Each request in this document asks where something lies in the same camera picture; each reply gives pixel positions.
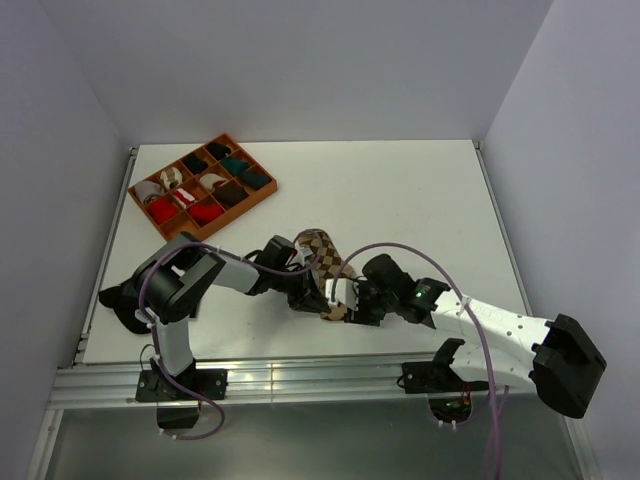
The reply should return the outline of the beige argyle sock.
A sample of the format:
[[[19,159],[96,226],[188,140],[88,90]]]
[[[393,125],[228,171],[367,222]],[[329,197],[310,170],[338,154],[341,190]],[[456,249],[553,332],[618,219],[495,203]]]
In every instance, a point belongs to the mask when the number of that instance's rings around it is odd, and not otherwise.
[[[296,246],[303,249],[309,249],[311,252],[311,260],[319,257],[316,264],[316,276],[318,277],[318,285],[321,293],[324,293],[327,281],[331,281],[338,273],[339,267],[343,262],[335,244],[331,240],[328,233],[321,229],[307,230],[298,234],[294,240]],[[341,277],[356,278],[356,272],[350,264],[347,264],[341,271]],[[349,317],[349,311],[345,306],[332,306],[329,313],[321,313],[320,317],[326,321],[344,322]]]

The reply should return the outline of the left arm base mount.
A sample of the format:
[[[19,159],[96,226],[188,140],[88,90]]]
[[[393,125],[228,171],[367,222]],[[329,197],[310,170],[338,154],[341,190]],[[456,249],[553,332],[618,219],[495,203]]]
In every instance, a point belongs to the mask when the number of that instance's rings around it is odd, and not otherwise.
[[[226,369],[187,369],[177,377],[165,376],[155,364],[138,378],[134,400],[156,405],[156,423],[162,433],[180,440],[203,439],[218,433],[226,416],[218,401],[223,400],[228,385]],[[217,424],[208,432],[189,434],[201,418],[204,406],[219,414]]]

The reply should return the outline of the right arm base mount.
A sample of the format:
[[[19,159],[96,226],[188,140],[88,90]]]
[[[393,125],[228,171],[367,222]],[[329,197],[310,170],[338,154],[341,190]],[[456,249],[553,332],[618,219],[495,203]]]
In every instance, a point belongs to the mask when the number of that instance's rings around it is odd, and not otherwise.
[[[486,381],[465,382],[452,370],[433,361],[405,362],[396,385],[408,395],[436,394],[428,399],[428,407],[437,421],[451,425],[471,419],[474,392],[487,392]]]

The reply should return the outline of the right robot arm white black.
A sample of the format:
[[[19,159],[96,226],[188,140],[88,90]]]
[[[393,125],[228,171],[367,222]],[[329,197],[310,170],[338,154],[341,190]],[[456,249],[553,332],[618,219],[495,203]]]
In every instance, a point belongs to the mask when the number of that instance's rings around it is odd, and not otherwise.
[[[325,295],[346,307],[353,323],[377,326],[395,314],[444,336],[431,359],[403,364],[400,385],[408,394],[510,387],[581,419],[607,367],[574,318],[526,316],[457,294],[440,280],[415,280],[387,254],[367,262],[361,278],[329,282]]]

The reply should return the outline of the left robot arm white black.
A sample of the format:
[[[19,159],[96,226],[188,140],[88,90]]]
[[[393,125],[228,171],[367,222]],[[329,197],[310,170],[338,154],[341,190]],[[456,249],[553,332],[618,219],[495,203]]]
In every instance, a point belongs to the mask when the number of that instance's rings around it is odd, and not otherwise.
[[[148,258],[132,276],[139,311],[151,324],[156,363],[162,372],[159,388],[172,399],[183,399],[195,386],[195,359],[187,318],[212,286],[256,296],[269,290],[283,293],[289,308],[328,313],[314,263],[296,268],[289,262],[297,250],[279,235],[253,257],[240,257],[181,232]]]

